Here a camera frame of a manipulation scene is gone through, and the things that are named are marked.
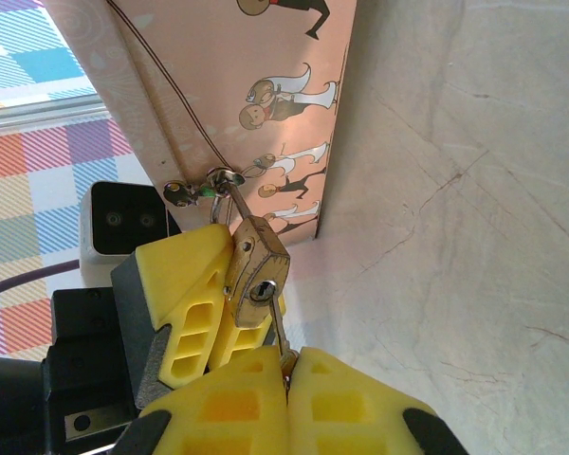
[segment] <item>cable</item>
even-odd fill
[[[36,280],[50,277],[52,275],[76,270],[77,268],[80,268],[80,261],[75,259],[66,263],[49,265],[48,267],[31,270],[29,272],[22,273],[21,275],[17,275],[16,277],[6,278],[0,282],[0,294],[12,289],[13,287],[17,287],[28,282],[35,282]]]
[[[212,139],[209,137],[209,134],[206,132],[205,128],[202,126],[202,123],[200,123],[200,120],[196,116],[196,113],[193,111],[192,107],[190,106],[190,102],[188,101],[186,96],[183,94],[183,92],[181,91],[179,86],[174,81],[173,76],[171,76],[171,73],[169,73],[166,66],[158,58],[158,56],[156,55],[156,53],[154,52],[152,47],[148,44],[148,42],[145,40],[143,35],[139,32],[137,27],[135,27],[135,24],[133,24],[133,22],[129,19],[129,17],[126,15],[126,13],[116,4],[116,2],[114,2],[114,0],[106,0],[106,1],[107,1],[107,4],[119,16],[119,18],[122,20],[122,22],[124,22],[124,24],[127,26],[127,28],[129,30],[131,30],[131,32],[135,35],[135,37],[138,39],[139,43],[143,46],[145,51],[148,53],[150,58],[154,61],[154,63],[158,67],[158,70],[160,71],[160,73],[162,73],[162,75],[166,78],[169,85],[173,88],[173,90],[177,94],[177,97],[183,103],[186,111],[188,111],[188,115],[192,119],[194,125],[196,125],[198,132],[207,141],[207,144],[209,144],[209,147],[211,147],[212,151],[219,158],[219,160],[224,164],[224,166],[227,166],[230,168],[228,161],[226,161],[226,159],[221,155],[221,153],[219,152],[219,149],[217,149],[217,147],[213,143]]]

